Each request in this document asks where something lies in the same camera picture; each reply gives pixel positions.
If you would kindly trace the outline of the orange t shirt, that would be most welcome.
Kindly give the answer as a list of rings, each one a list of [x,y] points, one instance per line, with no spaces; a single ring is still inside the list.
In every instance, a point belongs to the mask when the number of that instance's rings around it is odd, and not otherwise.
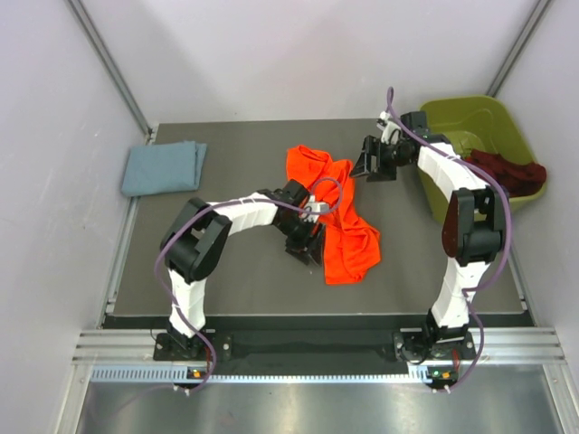
[[[335,160],[326,151],[303,145],[287,152],[287,177],[308,188],[317,200],[337,207],[320,217],[326,227],[323,263],[328,285],[359,283],[382,259],[380,231],[355,208],[353,168],[349,159]]]

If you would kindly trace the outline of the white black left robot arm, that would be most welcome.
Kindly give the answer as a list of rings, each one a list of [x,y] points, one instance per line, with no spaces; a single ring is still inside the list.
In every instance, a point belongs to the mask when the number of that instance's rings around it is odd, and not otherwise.
[[[205,326],[207,279],[216,269],[228,239],[241,231],[272,226],[285,236],[285,251],[309,265],[322,262],[325,227],[319,221],[332,211],[304,185],[290,180],[276,190],[262,189],[223,203],[189,200],[166,232],[155,271],[164,266],[162,285],[171,299],[166,332],[157,338],[159,360],[193,360],[212,354]]]

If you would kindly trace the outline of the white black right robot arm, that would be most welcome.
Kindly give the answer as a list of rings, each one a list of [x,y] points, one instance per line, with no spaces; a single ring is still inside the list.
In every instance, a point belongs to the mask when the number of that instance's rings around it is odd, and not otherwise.
[[[396,120],[383,111],[376,124],[381,135],[365,137],[351,176],[393,181],[398,168],[416,165],[447,201],[441,243],[448,260],[441,291],[421,333],[405,337],[399,354],[414,363],[448,357],[466,345],[475,289],[507,242],[501,194],[466,166],[445,135],[428,129],[425,112]]]

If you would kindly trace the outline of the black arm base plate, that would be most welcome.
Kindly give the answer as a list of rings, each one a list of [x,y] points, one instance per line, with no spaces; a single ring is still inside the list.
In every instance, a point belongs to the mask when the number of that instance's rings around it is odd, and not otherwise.
[[[428,344],[419,331],[388,329],[358,330],[207,330],[205,339],[181,339],[173,333],[156,338],[153,359],[189,362],[210,359],[217,354],[221,363],[246,360],[251,356],[341,355],[375,357],[385,362],[467,361],[474,358],[471,335],[460,341]]]

